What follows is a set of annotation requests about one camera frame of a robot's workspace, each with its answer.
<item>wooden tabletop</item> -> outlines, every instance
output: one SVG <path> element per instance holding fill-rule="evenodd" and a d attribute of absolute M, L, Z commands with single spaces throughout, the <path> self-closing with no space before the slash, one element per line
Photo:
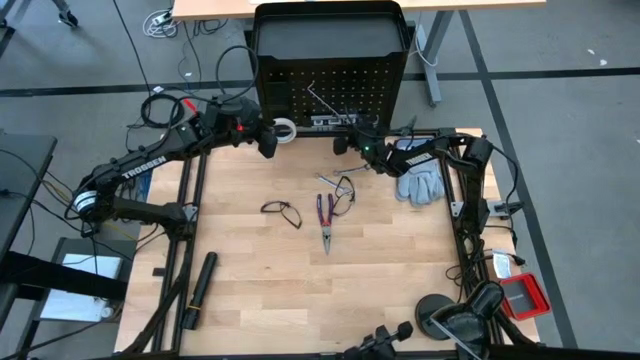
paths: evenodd
<path fill-rule="evenodd" d="M 277 2 L 294 1 L 301 0 L 278 0 Z M 436 11 L 543 5 L 546 0 L 396 0 L 396 2 L 405 11 Z M 259 4 L 259 0 L 175 0 L 173 18 L 176 20 L 253 18 Z"/>
<path fill-rule="evenodd" d="M 182 355 L 344 351 L 382 324 L 391 330 L 410 320 L 415 326 L 414 308 L 427 294 L 457 299 L 459 288 L 445 277 L 445 270 L 458 264 L 447 201 L 412 208 L 395 199 L 395 179 L 386 175 L 350 176 L 356 204 L 345 216 L 334 217 L 331 253 L 325 255 L 315 201 L 318 193 L 332 189 L 314 174 L 330 175 L 362 163 L 355 151 L 335 156 L 331 138 L 296 139 L 278 146 L 270 160 L 255 145 L 212 152 L 189 294 L 207 252 L 217 252 L 219 260 L 199 327 L 184 331 Z M 154 170 L 149 202 L 175 201 L 181 166 L 170 163 Z M 491 166 L 484 196 L 500 197 Z M 261 214 L 269 200 L 293 204 L 302 215 L 302 228 L 296 230 L 279 214 Z M 144 228 L 141 236 L 149 230 Z M 483 238 L 486 248 L 514 252 L 507 230 L 488 228 Z M 136 255 L 116 350 L 131 343 L 156 309 L 162 279 L 152 271 L 164 267 L 167 248 L 168 240 L 160 238 Z M 165 344 L 174 314 L 168 316 Z M 537 340 L 533 320 L 517 325 Z M 396 345 L 405 351 L 453 347 L 417 329 Z"/>

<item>white cable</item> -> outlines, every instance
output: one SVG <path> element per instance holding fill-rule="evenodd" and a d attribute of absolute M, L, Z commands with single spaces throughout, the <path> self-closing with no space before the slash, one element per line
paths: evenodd
<path fill-rule="evenodd" d="M 165 39 L 175 36 L 178 33 L 178 25 L 180 24 L 180 21 L 176 22 L 172 19 L 171 22 L 161 26 L 153 24 L 153 19 L 160 15 L 165 15 L 170 11 L 171 10 L 157 10 L 149 14 L 149 16 L 147 16 L 147 18 L 142 22 L 142 32 L 146 36 L 156 39 Z"/>
<path fill-rule="evenodd" d="M 296 124 L 294 124 L 293 121 L 287 118 L 275 118 L 273 121 L 275 122 L 275 126 L 286 126 L 289 128 L 289 131 L 291 131 L 288 135 L 278 136 L 278 144 L 286 144 L 296 138 L 298 132 L 296 131 Z"/>
<path fill-rule="evenodd" d="M 422 26 L 422 23 L 420 22 L 420 20 L 422 20 L 422 11 L 420 11 L 420 16 L 418 17 L 418 26 Z M 420 56 L 420 59 L 422 59 L 422 61 L 425 62 L 425 64 L 431 66 L 431 67 L 436 67 L 438 65 L 438 56 L 436 55 L 436 61 L 435 63 L 430 63 L 427 59 L 425 59 L 424 55 L 422 55 L 422 50 L 420 49 L 420 44 L 418 44 L 418 36 L 414 35 L 414 37 L 416 38 L 416 51 L 412 52 L 411 54 L 409 54 L 409 56 L 415 54 L 416 52 L 418 53 L 418 56 Z"/>

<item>work glove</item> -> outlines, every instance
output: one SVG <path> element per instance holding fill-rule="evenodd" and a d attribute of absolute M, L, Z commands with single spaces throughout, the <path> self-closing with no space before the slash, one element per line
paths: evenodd
<path fill-rule="evenodd" d="M 413 207 L 422 207 L 444 196 L 438 160 L 431 160 L 409 169 L 398 178 L 396 199 L 411 201 Z"/>

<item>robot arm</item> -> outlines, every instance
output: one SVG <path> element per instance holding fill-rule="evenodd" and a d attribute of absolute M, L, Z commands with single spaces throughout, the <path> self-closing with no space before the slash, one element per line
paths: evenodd
<path fill-rule="evenodd" d="M 155 214 L 145 213 L 144 209 L 136 211 L 142 205 L 116 198 L 116 190 L 122 183 L 164 163 L 193 158 L 216 147 L 256 140 L 260 153 L 266 158 L 273 157 L 277 138 L 259 115 L 259 106 L 246 98 L 209 104 L 204 114 L 197 113 L 170 128 L 158 142 L 95 167 L 75 192 L 73 205 L 79 217 L 87 222 L 100 222 L 112 216 L 153 222 L 160 213 L 180 217 L 159 209 Z"/>
<path fill-rule="evenodd" d="M 452 148 L 465 146 L 461 158 L 453 156 Z M 480 235 L 489 218 L 487 201 L 482 197 L 484 172 L 493 151 L 493 144 L 484 136 L 451 134 L 436 137 L 409 150 L 385 144 L 384 135 L 372 127 L 352 125 L 347 136 L 334 140 L 334 153 L 340 155 L 352 147 L 378 174 L 400 177 L 413 166 L 434 158 L 448 164 L 464 175 L 464 205 L 456 221 L 467 234 Z"/>

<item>circular base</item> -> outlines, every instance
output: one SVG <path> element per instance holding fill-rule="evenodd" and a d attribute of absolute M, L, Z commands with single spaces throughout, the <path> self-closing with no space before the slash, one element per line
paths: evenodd
<path fill-rule="evenodd" d="M 418 329 L 434 340 L 447 340 L 449 337 L 442 332 L 431 320 L 431 315 L 441 308 L 454 304 L 453 300 L 440 294 L 429 294 L 416 305 L 416 324 Z"/>

